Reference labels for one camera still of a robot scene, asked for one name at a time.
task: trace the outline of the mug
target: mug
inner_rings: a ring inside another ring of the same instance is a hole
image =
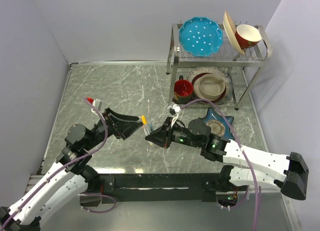
[[[186,104],[192,92],[194,91],[194,86],[188,80],[185,80],[182,75],[179,76],[179,80],[174,84],[174,99],[179,105]]]
[[[262,39],[259,30],[248,24],[238,25],[234,35],[242,50],[252,48]]]

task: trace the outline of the blue star-shaped plate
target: blue star-shaped plate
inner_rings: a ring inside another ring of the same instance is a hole
[[[229,124],[232,124],[235,119],[233,116],[226,116],[225,118]],[[230,140],[235,140],[235,137],[231,133],[230,128],[224,118],[212,107],[208,108],[206,116],[202,117],[201,120],[203,120],[207,126],[211,127],[211,133]]]

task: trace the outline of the blue plate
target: blue plate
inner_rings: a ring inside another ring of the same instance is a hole
[[[229,124],[232,124],[235,119],[233,116],[226,116],[225,118]],[[219,121],[225,128],[225,133],[224,133],[223,137],[230,139],[230,140],[235,140],[235,137],[232,134],[232,132],[230,131],[230,128],[229,128],[228,124],[226,123],[226,121],[224,120],[224,118],[220,114],[218,114],[212,107],[209,107],[208,111],[206,112],[206,116],[203,118],[200,118],[200,119],[203,120],[203,122],[206,125],[209,125],[211,120]]]
[[[183,49],[195,57],[208,57],[218,52],[222,45],[223,32],[219,25],[207,17],[194,17],[179,30]]]

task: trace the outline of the black metal bar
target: black metal bar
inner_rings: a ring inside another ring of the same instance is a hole
[[[220,173],[141,173],[100,174],[103,193],[119,202],[170,200],[202,200],[215,202],[216,192],[233,191],[229,183],[232,167],[224,166]],[[105,198],[103,203],[112,201]]]

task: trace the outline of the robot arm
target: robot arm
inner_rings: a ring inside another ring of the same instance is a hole
[[[242,154],[244,150],[261,187],[280,189],[283,195],[292,199],[306,199],[309,169],[299,153],[292,152],[287,156],[247,146],[240,150],[235,141],[212,134],[201,118],[191,120],[187,128],[175,117],[167,117],[163,125],[145,139],[163,148],[169,148],[172,142],[191,146],[201,149],[200,155],[210,161],[248,168]],[[229,182],[236,187],[252,185],[253,177],[249,169],[234,167]]]
[[[127,139],[143,123],[136,116],[122,115],[107,108],[102,114],[108,127],[108,137],[114,135],[117,139]],[[101,143],[105,137],[105,128],[100,120],[89,130],[82,124],[73,125],[65,138],[66,147],[57,157],[56,162],[42,179],[20,200],[9,208],[0,207],[0,223],[15,212],[12,222],[5,228],[6,231],[30,230],[39,231],[41,226],[64,204],[84,191],[90,192],[99,186],[99,174],[87,162],[91,155],[68,166],[60,171],[53,179],[49,177],[70,161],[87,154],[87,150]],[[37,192],[22,208],[22,203]]]

